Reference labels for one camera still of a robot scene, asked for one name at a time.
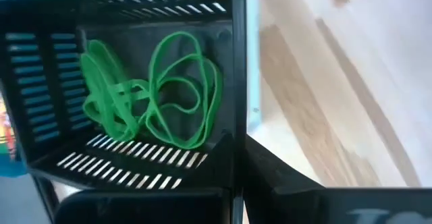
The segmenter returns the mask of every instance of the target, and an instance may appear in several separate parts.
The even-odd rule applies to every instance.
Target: wooden table
[[[432,0],[259,0],[261,124],[324,186],[432,186]]]

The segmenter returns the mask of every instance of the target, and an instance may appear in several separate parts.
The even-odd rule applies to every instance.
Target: slotted side panel
[[[27,161],[54,151],[77,131],[92,126],[78,108],[88,93],[74,33],[74,27],[44,28],[36,20],[2,26],[2,91]]]

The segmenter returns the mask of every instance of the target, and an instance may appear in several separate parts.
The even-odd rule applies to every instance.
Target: storage compartment
[[[246,131],[245,0],[0,1],[1,89],[29,171],[78,188],[173,189],[234,186],[235,156]],[[208,140],[179,149],[149,134],[116,142],[82,111],[88,95],[78,62],[89,40],[108,44],[129,79],[149,78],[157,44],[173,32],[194,35],[223,74],[219,110]],[[160,66],[193,52],[176,39]],[[176,75],[202,83],[196,64]],[[161,103],[190,106],[185,86],[163,88]],[[146,104],[134,110],[140,112]],[[164,112],[187,138],[202,115]]]

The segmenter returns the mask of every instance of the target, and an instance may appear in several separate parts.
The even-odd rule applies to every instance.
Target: light wood grain
[[[260,0],[252,137],[325,186],[432,186],[431,1]]]

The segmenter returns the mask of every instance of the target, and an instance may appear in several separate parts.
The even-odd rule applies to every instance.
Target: green rubber band
[[[181,36],[193,42],[195,52],[174,61],[168,68],[157,74],[157,66],[169,46]],[[192,80],[181,76],[167,76],[179,64],[191,63],[191,61],[198,63],[203,80],[203,94]],[[81,55],[80,63],[90,91],[82,106],[84,113],[93,121],[100,123],[114,140],[131,140],[144,125],[159,140],[183,149],[197,148],[210,136],[222,97],[222,74],[212,61],[203,56],[199,42],[191,34],[175,32],[166,36],[157,45],[148,67],[148,81],[128,80],[117,55],[99,40],[89,41],[87,51]],[[195,105],[189,109],[176,103],[158,105],[159,93],[166,83],[187,85],[196,97]],[[134,116],[132,106],[139,100],[148,100],[149,104],[142,115]],[[202,121],[197,131],[187,140],[173,135],[161,113],[166,108],[174,108],[189,115],[201,109]],[[161,130],[155,127],[153,123],[155,121],[161,126]]]

